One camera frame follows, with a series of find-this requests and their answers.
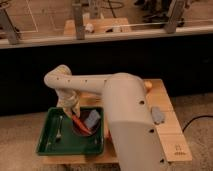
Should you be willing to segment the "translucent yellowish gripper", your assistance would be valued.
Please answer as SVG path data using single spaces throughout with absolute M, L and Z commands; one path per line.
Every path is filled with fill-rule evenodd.
M 73 114 L 80 116 L 80 104 L 78 94 L 74 90 L 57 90 L 57 106 L 61 107 L 68 117 Z

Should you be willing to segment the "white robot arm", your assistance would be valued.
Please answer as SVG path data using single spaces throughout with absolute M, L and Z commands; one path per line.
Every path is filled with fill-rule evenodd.
M 44 83 L 63 97 L 67 90 L 100 94 L 121 171 L 167 171 L 169 164 L 146 100 L 144 81 L 128 73 L 72 75 L 59 65 Z

